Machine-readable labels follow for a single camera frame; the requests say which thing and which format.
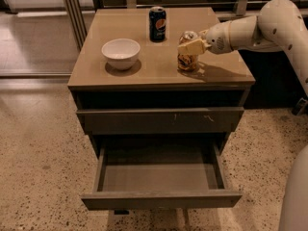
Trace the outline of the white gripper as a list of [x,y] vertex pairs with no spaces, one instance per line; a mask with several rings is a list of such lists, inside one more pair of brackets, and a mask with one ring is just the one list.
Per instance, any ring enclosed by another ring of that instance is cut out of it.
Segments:
[[207,50],[214,54],[224,54],[233,51],[230,43],[229,28],[231,22],[226,21],[202,30],[199,35],[202,38],[181,43],[177,49],[180,55],[202,55]]

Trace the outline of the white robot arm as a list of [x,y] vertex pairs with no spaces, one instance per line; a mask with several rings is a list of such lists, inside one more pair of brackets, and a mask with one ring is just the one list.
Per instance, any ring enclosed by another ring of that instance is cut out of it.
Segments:
[[[290,0],[271,0],[256,16],[219,23],[178,46],[181,55],[229,53],[238,49],[283,51],[308,95],[308,30]],[[308,146],[290,170],[278,231],[308,231]]]

